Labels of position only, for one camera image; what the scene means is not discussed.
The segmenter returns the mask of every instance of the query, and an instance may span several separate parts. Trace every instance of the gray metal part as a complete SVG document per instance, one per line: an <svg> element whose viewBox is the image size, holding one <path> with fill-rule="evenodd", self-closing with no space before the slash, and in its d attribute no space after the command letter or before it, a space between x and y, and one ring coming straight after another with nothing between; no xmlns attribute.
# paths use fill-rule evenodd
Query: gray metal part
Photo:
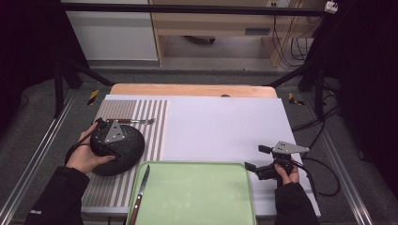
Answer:
<svg viewBox="0 0 398 225"><path fill-rule="evenodd" d="M125 138L126 136L123 134L123 130L120 127L119 123L117 121L114 121L111 128L109 129L108 134L106 135L105 143L114 143L124 140Z"/></svg>
<svg viewBox="0 0 398 225"><path fill-rule="evenodd" d="M288 142L278 142L275 147L272 149L273 153L279 153L279 154L294 154L294 153L304 153L304 152L309 152L310 149L307 147L301 147L292 143Z"/></svg>

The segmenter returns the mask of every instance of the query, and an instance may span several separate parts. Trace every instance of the green tray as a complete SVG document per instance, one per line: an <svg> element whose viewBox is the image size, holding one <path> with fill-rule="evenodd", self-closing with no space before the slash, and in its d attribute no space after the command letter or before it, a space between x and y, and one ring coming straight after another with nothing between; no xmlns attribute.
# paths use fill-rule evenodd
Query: green tray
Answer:
<svg viewBox="0 0 398 225"><path fill-rule="evenodd" d="M256 224L251 182L242 164L147 161L138 168L130 206L148 164L136 225Z"/></svg>

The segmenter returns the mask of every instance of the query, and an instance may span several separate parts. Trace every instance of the black jacket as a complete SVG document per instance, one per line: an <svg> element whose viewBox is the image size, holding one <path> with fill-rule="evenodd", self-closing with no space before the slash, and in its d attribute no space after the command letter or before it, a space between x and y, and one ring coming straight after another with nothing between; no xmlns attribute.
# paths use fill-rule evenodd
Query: black jacket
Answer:
<svg viewBox="0 0 398 225"><path fill-rule="evenodd" d="M83 224L82 197L89 182L85 174L58 167L26 218L26 225ZM311 201L299 183L275 190L277 225L318 224Z"/></svg>
<svg viewBox="0 0 398 225"><path fill-rule="evenodd" d="M310 199L299 183L289 183L275 190L277 225L319 224Z"/></svg>

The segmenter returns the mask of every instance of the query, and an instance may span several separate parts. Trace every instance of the striped mat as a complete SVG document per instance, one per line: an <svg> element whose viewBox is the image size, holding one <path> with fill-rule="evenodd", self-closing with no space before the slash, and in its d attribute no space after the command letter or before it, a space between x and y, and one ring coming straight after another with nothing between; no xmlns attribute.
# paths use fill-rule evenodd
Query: striped mat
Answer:
<svg viewBox="0 0 398 225"><path fill-rule="evenodd" d="M167 112L167 100L105 99L99 106L96 119L156 118L152 125L132 125L145 137L145 151L139 163L141 164L144 161L160 159ZM88 174L91 181L83 196L83 207L129 207L137 167L138 165L127 172L110 177L98 176L92 172Z"/></svg>

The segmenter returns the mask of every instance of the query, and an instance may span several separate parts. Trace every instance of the metal rail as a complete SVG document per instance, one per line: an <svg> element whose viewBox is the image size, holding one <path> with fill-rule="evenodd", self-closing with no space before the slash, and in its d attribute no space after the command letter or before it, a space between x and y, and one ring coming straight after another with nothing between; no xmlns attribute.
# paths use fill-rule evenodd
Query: metal rail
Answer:
<svg viewBox="0 0 398 225"><path fill-rule="evenodd" d="M41 8L58 8L65 11L102 12L158 12L158 13L200 13L270 16L321 17L324 11L316 8L290 7L223 7L189 5L142 5L142 4L87 4L87 3L40 3Z"/></svg>
<svg viewBox="0 0 398 225"><path fill-rule="evenodd" d="M307 97L307 95L303 95L306 102L312 104L311 107L314 107L313 101ZM314 118L316 118L316 114L314 111L310 111ZM339 154L336 151L336 148L331 141L330 135L326 130L322 131L321 138L323 140L323 144L325 145L325 150L328 154L328 158L330 159L330 163L333 168L336 170L337 175L339 176L342 184L342 190L348 200L349 205L351 206L354 217L356 218L359 225L372 225L374 224L372 218L366 209L365 204L358 193L357 188L355 187L354 182L351 179L345 165L339 157Z"/></svg>
<svg viewBox="0 0 398 225"><path fill-rule="evenodd" d="M31 184L36 172L38 171L38 167L40 166L42 160L47 154L48 149L50 148L53 140L61 128L62 123L67 116L69 109L73 103L73 100L78 92L77 89L71 89L68 92L67 99L65 100L65 108L60 113L58 118L55 118L52 123L50 124L49 129L47 130L46 134L44 135L41 143L39 144L38 148L36 149L35 154L30 159L29 164L26 166L23 175L21 176L20 180L18 181L15 188L12 190L12 193L9 195L8 200L6 201L5 205L0 211L0 224L7 225L12 220L20 202L23 199L23 196L29 185Z"/></svg>

